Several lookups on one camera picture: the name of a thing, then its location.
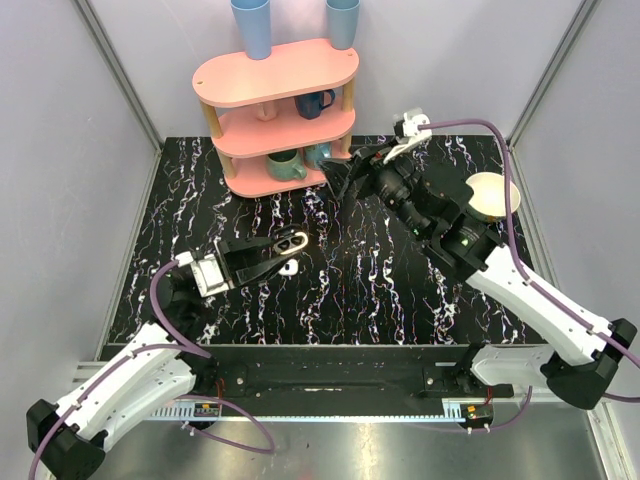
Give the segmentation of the black earbud charging case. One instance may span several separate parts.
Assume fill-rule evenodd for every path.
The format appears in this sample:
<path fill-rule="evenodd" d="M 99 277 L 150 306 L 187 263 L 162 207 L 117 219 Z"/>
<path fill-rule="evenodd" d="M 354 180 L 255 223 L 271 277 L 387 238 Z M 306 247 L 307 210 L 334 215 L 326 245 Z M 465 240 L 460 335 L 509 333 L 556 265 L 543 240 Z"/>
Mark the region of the black earbud charging case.
<path fill-rule="evenodd" d="M 308 245 L 308 235 L 302 231 L 291 231 L 278 236 L 273 243 L 273 250 L 281 256 L 292 255 Z"/>

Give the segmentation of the white earbud charging case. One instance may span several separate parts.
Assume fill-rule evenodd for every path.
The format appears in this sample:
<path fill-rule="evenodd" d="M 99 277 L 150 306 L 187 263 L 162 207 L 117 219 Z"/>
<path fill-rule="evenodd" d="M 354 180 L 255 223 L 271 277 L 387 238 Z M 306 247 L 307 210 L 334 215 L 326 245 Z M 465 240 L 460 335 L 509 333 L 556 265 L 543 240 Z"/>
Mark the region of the white earbud charging case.
<path fill-rule="evenodd" d="M 278 271 L 278 274 L 285 277 L 292 277 L 298 273 L 299 262 L 296 259 L 288 260 Z"/>

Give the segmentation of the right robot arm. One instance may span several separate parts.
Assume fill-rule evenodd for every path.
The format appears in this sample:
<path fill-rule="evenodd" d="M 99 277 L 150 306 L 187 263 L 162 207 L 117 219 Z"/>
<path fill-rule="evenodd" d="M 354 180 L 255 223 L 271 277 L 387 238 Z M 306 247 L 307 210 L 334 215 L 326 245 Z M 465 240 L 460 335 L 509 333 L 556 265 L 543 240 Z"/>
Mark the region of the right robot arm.
<path fill-rule="evenodd" d="M 376 196 L 445 276 L 500 302 L 544 339 L 470 347 L 448 376 L 460 393 L 472 397 L 507 384 L 547 388 L 582 410 L 605 398 L 636 327 L 588 313 L 521 264 L 474 213 L 475 192 L 454 168 L 420 170 L 407 155 L 385 160 L 363 148 L 349 161 L 325 160 L 321 170 L 337 201 Z"/>

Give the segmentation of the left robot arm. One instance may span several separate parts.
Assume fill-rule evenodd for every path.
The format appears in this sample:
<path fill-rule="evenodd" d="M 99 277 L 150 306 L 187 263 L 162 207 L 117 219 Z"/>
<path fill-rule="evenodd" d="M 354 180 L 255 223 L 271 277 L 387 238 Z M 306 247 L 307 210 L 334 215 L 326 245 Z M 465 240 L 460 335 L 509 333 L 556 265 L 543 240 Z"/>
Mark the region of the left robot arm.
<path fill-rule="evenodd" d="M 149 288 L 151 317 L 129 343 L 59 400 L 28 409 L 28 478 L 39 467 L 55 479 L 90 478 L 124 435 L 174 400 L 195 402 L 180 421 L 202 434 L 233 404 L 222 396 L 217 360 L 197 343 L 201 307 L 221 293 L 296 274 L 296 256 L 308 242 L 291 225 L 268 237 L 217 241 L 208 253 L 185 251 L 160 267 Z"/>

